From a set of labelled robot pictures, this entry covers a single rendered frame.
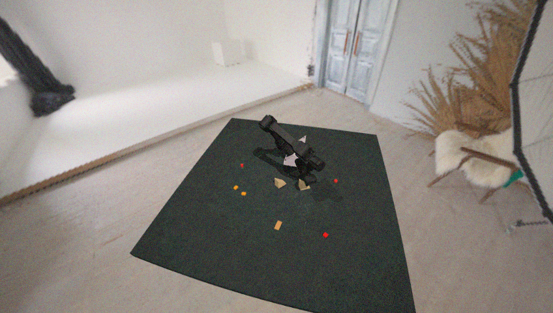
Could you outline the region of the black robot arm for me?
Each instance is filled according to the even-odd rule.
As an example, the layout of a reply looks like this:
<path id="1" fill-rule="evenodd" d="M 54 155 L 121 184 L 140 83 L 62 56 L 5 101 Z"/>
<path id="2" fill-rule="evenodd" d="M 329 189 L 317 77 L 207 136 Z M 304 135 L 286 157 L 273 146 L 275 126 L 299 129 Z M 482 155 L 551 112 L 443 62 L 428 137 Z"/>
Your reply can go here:
<path id="1" fill-rule="evenodd" d="M 303 164 L 311 166 L 312 171 L 317 170 L 321 172 L 323 170 L 325 162 L 315 156 L 317 153 L 315 149 L 308 143 L 296 140 L 277 123 L 277 120 L 272 115 L 266 114 L 258 124 L 262 130 L 269 132 L 274 137 L 276 146 L 281 151 L 284 151 L 287 157 L 295 153 Z"/>

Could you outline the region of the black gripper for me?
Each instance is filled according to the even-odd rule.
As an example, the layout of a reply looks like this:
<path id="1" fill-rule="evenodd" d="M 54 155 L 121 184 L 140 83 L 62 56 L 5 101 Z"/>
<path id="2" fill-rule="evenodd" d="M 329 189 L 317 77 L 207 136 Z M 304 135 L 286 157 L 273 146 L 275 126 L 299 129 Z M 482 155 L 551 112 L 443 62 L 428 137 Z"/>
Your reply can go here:
<path id="1" fill-rule="evenodd" d="M 309 186 L 311 184 L 317 183 L 316 176 L 310 173 L 311 166 L 309 164 L 303 164 L 301 162 L 300 158 L 295 159 L 295 165 L 297 166 L 297 169 L 299 170 L 299 173 L 302 175 L 303 173 L 306 173 L 307 176 L 304 177 L 304 182 L 306 186 Z"/>

